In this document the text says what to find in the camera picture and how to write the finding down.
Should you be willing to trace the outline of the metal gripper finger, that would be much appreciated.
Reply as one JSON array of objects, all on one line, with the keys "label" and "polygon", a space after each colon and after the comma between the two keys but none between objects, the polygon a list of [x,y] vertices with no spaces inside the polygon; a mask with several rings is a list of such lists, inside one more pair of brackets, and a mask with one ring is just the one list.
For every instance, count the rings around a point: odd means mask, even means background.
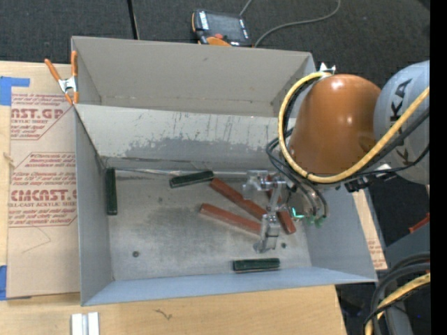
[{"label": "metal gripper finger", "polygon": [[254,244],[257,253],[266,253],[276,249],[280,234],[280,223],[274,214],[264,214],[261,221],[260,238]]},{"label": "metal gripper finger", "polygon": [[272,197],[277,180],[267,170],[248,170],[245,183],[242,185],[242,197],[251,200],[255,192],[264,192]]}]

